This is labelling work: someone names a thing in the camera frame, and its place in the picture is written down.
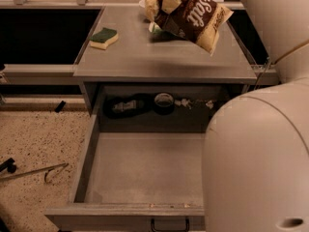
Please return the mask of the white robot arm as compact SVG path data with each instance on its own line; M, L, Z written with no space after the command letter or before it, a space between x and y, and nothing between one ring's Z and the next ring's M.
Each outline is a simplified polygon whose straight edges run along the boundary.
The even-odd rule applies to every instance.
M205 135L206 232L309 232L309 0L240 0L279 84L223 105Z

